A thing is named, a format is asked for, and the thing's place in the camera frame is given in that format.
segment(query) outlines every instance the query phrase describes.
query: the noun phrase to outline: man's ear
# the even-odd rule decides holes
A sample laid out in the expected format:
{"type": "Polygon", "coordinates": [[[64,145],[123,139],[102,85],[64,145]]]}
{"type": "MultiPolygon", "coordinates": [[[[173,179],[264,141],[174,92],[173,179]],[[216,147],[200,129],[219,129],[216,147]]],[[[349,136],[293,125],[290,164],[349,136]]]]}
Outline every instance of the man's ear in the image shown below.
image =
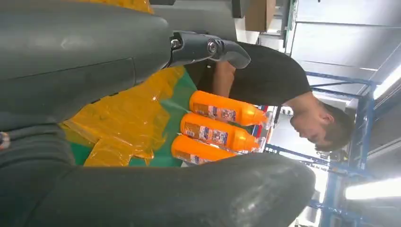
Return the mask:
{"type": "Polygon", "coordinates": [[[324,111],[320,114],[320,118],[321,118],[322,122],[325,124],[334,123],[334,117],[326,111],[324,111]]]}

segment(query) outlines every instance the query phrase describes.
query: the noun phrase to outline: plastic wrap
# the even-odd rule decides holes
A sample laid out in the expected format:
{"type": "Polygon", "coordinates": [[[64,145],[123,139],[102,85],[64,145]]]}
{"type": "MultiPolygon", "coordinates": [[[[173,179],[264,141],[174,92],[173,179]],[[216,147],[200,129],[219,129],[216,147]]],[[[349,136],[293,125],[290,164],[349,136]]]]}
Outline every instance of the plastic wrap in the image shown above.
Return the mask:
{"type": "Polygon", "coordinates": [[[148,0],[81,0],[81,1],[105,3],[153,14],[153,10],[148,0]]]}
{"type": "Polygon", "coordinates": [[[165,142],[170,118],[159,101],[171,98],[184,69],[168,68],[143,84],[85,106],[65,122],[95,143],[86,166],[127,166],[132,156],[152,159],[165,142]]]}

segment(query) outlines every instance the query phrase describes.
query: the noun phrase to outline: short dark hair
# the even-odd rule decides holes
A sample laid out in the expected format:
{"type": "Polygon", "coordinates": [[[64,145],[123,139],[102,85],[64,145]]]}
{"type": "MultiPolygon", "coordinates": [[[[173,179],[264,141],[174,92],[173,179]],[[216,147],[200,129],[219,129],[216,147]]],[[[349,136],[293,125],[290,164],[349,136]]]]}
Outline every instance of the short dark hair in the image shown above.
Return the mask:
{"type": "Polygon", "coordinates": [[[324,139],[330,141],[331,144],[328,146],[316,145],[315,148],[318,151],[337,151],[351,140],[355,127],[354,120],[341,109],[323,102],[322,104],[326,111],[334,118],[334,122],[325,127],[326,136],[324,139]]]}

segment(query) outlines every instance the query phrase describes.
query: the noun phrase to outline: bolt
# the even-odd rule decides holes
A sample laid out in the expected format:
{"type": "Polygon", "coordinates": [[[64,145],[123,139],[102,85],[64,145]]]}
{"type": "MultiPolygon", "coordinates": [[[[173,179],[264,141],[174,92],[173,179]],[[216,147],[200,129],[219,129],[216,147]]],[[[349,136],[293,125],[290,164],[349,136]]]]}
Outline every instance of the bolt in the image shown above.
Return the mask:
{"type": "Polygon", "coordinates": [[[217,51],[217,45],[214,41],[209,41],[208,43],[208,51],[210,55],[214,55],[217,51]]]}
{"type": "Polygon", "coordinates": [[[178,39],[172,39],[170,41],[171,49],[175,50],[181,47],[181,42],[178,39]]]}

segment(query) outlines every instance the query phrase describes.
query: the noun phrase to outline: orange bottle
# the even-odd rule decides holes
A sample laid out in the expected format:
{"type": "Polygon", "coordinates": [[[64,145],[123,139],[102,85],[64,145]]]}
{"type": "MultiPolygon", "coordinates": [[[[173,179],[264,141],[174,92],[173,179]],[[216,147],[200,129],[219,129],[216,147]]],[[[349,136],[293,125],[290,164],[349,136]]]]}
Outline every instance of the orange bottle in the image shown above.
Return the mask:
{"type": "Polygon", "coordinates": [[[192,112],[216,120],[236,122],[243,126],[266,124],[265,112],[252,104],[217,96],[203,91],[195,91],[189,101],[192,112]]]}
{"type": "Polygon", "coordinates": [[[214,162],[220,159],[234,157],[236,154],[223,149],[218,149],[186,136],[180,135],[175,138],[171,146],[173,157],[194,164],[214,162]]]}
{"type": "Polygon", "coordinates": [[[252,151],[259,148],[257,139],[245,129],[215,121],[194,113],[187,113],[181,119],[181,133],[197,140],[219,146],[232,151],[252,151]]]}

